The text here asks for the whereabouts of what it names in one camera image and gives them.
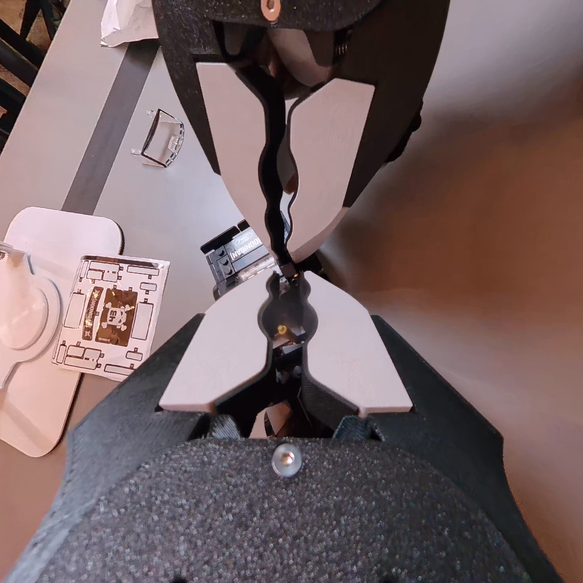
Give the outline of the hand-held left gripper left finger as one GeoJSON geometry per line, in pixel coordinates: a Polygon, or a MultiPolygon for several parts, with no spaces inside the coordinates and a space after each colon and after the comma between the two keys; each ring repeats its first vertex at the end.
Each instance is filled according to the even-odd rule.
{"type": "Polygon", "coordinates": [[[271,279],[273,271],[262,271],[206,311],[160,398],[162,409],[228,414],[251,434],[276,390],[272,340],[260,319],[272,299],[271,279]]]}

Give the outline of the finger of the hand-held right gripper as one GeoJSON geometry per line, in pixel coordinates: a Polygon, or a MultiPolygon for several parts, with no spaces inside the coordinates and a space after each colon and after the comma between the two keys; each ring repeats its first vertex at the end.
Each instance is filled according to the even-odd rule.
{"type": "Polygon", "coordinates": [[[294,105],[289,147],[298,186],[289,212],[288,253],[315,252],[347,212],[344,201],[375,87],[335,78],[294,105]]]}
{"type": "Polygon", "coordinates": [[[266,70],[246,64],[196,64],[223,182],[238,210],[279,260],[285,259],[282,185],[276,158],[285,101],[266,70]]]}

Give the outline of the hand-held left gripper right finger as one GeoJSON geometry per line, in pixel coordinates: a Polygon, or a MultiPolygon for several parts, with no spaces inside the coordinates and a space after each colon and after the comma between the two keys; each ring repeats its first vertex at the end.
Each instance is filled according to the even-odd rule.
{"type": "Polygon", "coordinates": [[[368,310],[313,272],[301,280],[304,408],[330,429],[345,416],[404,413],[412,401],[368,310]]]}

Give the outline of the black lego car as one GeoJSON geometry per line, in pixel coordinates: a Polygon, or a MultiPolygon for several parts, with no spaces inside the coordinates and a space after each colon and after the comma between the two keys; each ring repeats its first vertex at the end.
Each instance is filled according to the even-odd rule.
{"type": "Polygon", "coordinates": [[[245,221],[204,244],[201,251],[214,273],[216,301],[262,271],[276,275],[268,283],[272,299],[260,317],[267,338],[272,340],[276,374],[274,402],[261,410],[271,427],[265,432],[268,436],[317,435],[318,422],[301,400],[302,348],[308,332],[299,291],[281,275],[276,260],[245,221]]]}

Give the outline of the clear lego windshield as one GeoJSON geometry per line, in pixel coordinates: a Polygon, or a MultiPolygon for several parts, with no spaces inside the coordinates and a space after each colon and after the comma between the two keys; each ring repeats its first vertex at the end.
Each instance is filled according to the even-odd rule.
{"type": "Polygon", "coordinates": [[[143,145],[131,153],[146,165],[168,168],[179,154],[185,135],[184,123],[158,108],[149,110],[152,123],[143,145]]]}

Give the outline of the sticker sheet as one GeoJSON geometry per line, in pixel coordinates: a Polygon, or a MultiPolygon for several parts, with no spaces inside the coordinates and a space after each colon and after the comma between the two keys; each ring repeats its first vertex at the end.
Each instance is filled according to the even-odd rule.
{"type": "Polygon", "coordinates": [[[150,355],[169,261],[81,258],[52,362],[122,381],[150,355]]]}

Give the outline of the white paper bags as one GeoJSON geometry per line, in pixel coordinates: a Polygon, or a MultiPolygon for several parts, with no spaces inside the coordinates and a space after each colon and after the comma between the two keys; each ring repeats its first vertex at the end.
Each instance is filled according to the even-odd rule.
{"type": "Polygon", "coordinates": [[[158,39],[152,1],[107,1],[101,19],[101,46],[158,39]]]}

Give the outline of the white booklet stand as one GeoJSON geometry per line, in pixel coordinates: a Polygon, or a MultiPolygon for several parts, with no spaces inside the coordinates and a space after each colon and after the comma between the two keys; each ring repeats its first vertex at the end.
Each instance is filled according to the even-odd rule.
{"type": "Polygon", "coordinates": [[[52,358],[79,261],[121,250],[114,221],[38,207],[1,241],[1,440],[26,456],[54,449],[77,390],[80,373],[52,358]]]}

